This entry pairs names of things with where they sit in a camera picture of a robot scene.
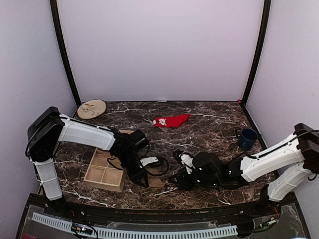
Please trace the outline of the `tan ribbed sock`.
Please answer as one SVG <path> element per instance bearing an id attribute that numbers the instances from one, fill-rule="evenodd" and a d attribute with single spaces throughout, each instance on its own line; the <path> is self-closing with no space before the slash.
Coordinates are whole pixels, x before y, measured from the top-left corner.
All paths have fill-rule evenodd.
<path id="1" fill-rule="evenodd" d="M 149 187 L 151 188 L 163 188 L 165 182 L 162 182 L 158 176 L 151 176 L 148 174 Z"/>

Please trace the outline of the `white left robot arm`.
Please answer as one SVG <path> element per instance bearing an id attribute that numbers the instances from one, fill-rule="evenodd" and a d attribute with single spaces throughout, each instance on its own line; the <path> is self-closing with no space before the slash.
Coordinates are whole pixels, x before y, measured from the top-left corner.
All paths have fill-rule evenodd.
<path id="1" fill-rule="evenodd" d="M 70 213 L 53 163 L 56 148 L 61 142 L 72 142 L 108 151 L 119 159 L 129 179 L 144 188 L 149 187 L 148 174 L 138 152 L 148 145 L 141 130 L 122 133 L 115 129 L 97 126 L 72 119 L 49 107 L 27 130 L 28 143 L 25 156 L 34 164 L 51 209 L 59 217 Z"/>

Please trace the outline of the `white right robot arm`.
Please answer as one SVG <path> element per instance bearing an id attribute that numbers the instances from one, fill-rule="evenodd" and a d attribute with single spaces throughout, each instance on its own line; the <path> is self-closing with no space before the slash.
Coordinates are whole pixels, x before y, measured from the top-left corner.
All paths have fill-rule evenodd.
<path id="1" fill-rule="evenodd" d="M 266 196 L 255 204 L 254 211 L 265 216 L 306 178 L 319 173 L 319 131 L 304 123 L 280 143 L 253 155 L 242 154 L 223 163 L 213 152 L 196 156 L 176 150 L 175 160 L 183 166 L 168 181 L 181 190 L 195 187 L 235 190 L 272 171 L 287 167 L 275 181 L 265 187 Z"/>

